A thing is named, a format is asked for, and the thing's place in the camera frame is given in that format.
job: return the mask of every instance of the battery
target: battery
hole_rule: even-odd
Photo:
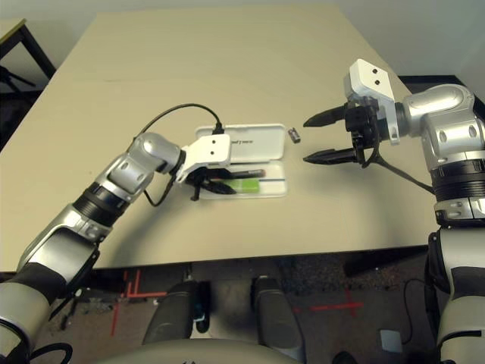
[[[288,129],[288,134],[292,142],[294,142],[295,144],[300,143],[302,141],[302,138],[300,138],[298,131],[296,131],[294,127],[292,127],[291,129]]]

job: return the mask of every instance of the black cable wire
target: black cable wire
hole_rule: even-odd
[[[413,335],[413,327],[412,327],[412,321],[411,321],[411,315],[409,314],[409,307],[408,307],[408,301],[406,299],[406,290],[408,288],[408,285],[411,283],[411,282],[421,282],[422,284],[425,284],[424,281],[422,279],[419,279],[419,278],[410,278],[408,279],[405,283],[404,283],[404,289],[402,290],[402,297],[404,299],[404,308],[406,310],[406,315],[408,316],[408,322],[409,322],[409,336],[406,340],[403,340],[402,341],[402,345],[406,345],[407,343],[409,343],[412,339],[412,335]]]
[[[207,112],[209,112],[215,118],[215,128],[214,128],[212,133],[213,134],[222,134],[224,132],[224,129],[222,128],[221,120],[219,119],[219,117],[217,116],[217,114],[214,111],[212,111],[207,106],[204,106],[204,105],[201,105],[201,104],[195,104],[195,103],[191,102],[191,103],[187,103],[187,104],[180,104],[180,105],[174,106],[173,108],[169,108],[168,110],[165,110],[162,113],[158,114],[153,119],[151,119],[150,122],[148,122],[147,125],[143,129],[141,129],[141,131],[138,133],[138,135],[136,135],[135,139],[137,137],[139,137],[141,134],[145,133],[154,123],[156,123],[158,120],[163,118],[165,115],[168,115],[173,111],[180,110],[181,108],[201,108],[203,110],[206,110]],[[168,181],[167,186],[165,186],[165,191],[164,191],[163,195],[161,196],[161,198],[157,202],[154,202],[153,198],[150,197],[150,194],[146,190],[143,191],[143,194],[145,195],[146,199],[149,201],[150,205],[152,205],[153,207],[158,207],[163,203],[163,201],[165,201],[168,193],[170,192],[170,190],[172,189],[172,186],[174,185],[175,178],[176,178],[176,176],[174,174],[172,176],[172,178]]]
[[[68,364],[70,362],[70,358],[73,355],[73,347],[67,343],[55,343],[45,345],[37,350],[35,350],[32,355],[30,355],[30,359],[35,359],[38,356],[50,353],[52,351],[62,350],[65,352],[64,358],[60,362],[60,364]]]
[[[373,129],[373,137],[374,137],[374,145],[372,149],[372,154],[369,157],[367,161],[362,163],[362,168],[366,168],[369,166],[370,163],[375,163],[376,165],[380,165],[384,167],[385,169],[397,174],[398,176],[404,178],[405,180],[408,180],[409,182],[412,182],[416,186],[421,187],[422,189],[426,190],[429,193],[432,193],[434,195],[434,189],[432,186],[428,186],[427,184],[424,184],[423,182],[420,182],[419,180],[416,180],[413,178],[410,174],[407,174],[403,170],[394,167],[390,163],[386,162],[382,155],[379,153],[379,146],[380,146],[380,135],[379,135],[379,128],[377,127],[377,118],[375,115],[372,115],[370,117],[371,122],[372,122],[372,129]]]
[[[177,106],[174,106],[173,108],[169,108],[168,110],[165,110],[163,111],[162,113],[158,114],[157,116],[155,116],[137,135],[137,137],[139,137],[141,134],[145,133],[154,123],[156,123],[159,119],[163,118],[165,115],[168,115],[170,114],[171,112],[173,111],[176,111],[176,110],[180,110],[181,108],[201,108],[203,110],[206,110],[208,111],[209,113],[211,113],[212,116],[214,116],[215,120],[216,120],[216,129],[217,128],[222,128],[222,123],[221,123],[221,120],[219,120],[219,117],[217,116],[217,114],[215,112],[213,112],[210,108],[208,108],[207,106],[204,106],[204,105],[201,105],[201,104],[195,104],[193,102],[191,103],[187,103],[187,104],[180,104],[180,105],[177,105]]]
[[[419,180],[416,180],[415,178],[411,177],[409,174],[406,172],[400,170],[399,168],[394,167],[393,165],[389,164],[388,162],[384,161],[384,158],[382,158],[381,155],[378,155],[376,160],[374,160],[374,163],[376,165],[380,165],[389,171],[397,174],[398,176],[404,178],[405,180],[408,180],[409,182],[412,182],[416,186],[421,187],[422,189],[426,190],[429,193],[432,193],[434,195],[434,189],[432,186],[428,186],[427,184],[424,184],[423,182],[420,182]]]
[[[165,201],[165,199],[168,196],[168,193],[170,192],[170,190],[172,189],[172,186],[174,185],[175,178],[177,178],[177,176],[174,174],[170,178],[170,180],[168,181],[167,186],[165,186],[165,191],[164,191],[163,195],[161,195],[160,199],[157,202],[154,202],[153,201],[153,199],[150,197],[150,195],[149,195],[149,193],[148,193],[147,190],[144,190],[143,191],[143,193],[145,194],[146,199],[150,202],[150,205],[152,205],[153,207],[159,207],[163,203],[163,201]]]
[[[48,318],[49,321],[51,321],[68,303],[71,301],[74,297],[74,292],[71,293],[68,297],[62,301],[59,306],[57,306],[54,311],[52,311],[50,317]]]

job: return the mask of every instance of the green object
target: green object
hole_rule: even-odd
[[[240,178],[238,180],[222,180],[221,182],[231,187],[237,193],[258,193],[259,192],[258,178]]]

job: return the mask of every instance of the gray wall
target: gray wall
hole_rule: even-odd
[[[485,99],[484,0],[320,0],[335,2],[397,74],[457,74]],[[296,0],[0,0],[0,18],[25,17],[59,66],[100,11],[296,3]],[[46,79],[17,47],[2,65],[40,84]]]

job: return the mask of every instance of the red floor marking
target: red floor marking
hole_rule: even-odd
[[[116,328],[116,323],[118,321],[118,311],[120,309],[120,304],[119,302],[116,302],[114,304],[114,311],[113,311],[113,321],[111,322],[111,335],[114,336],[114,329]]]
[[[138,293],[139,288],[139,269],[136,270],[136,278],[135,278],[135,294]]]
[[[350,293],[350,290],[346,287],[346,298],[347,298],[347,303],[348,304],[353,304],[352,302],[352,295]],[[357,317],[357,312],[355,311],[355,307],[350,307],[350,315],[352,317]]]
[[[317,312],[317,311],[327,311],[331,309],[351,309],[355,310],[358,307],[363,307],[364,303],[362,302],[350,302],[350,303],[340,303],[336,305],[322,305],[322,306],[310,306],[310,311]]]
[[[146,298],[146,297],[164,297],[164,296],[167,296],[167,292],[138,293],[138,290],[136,289],[136,281],[135,281],[135,292],[131,293],[131,281],[128,282],[127,298]]]

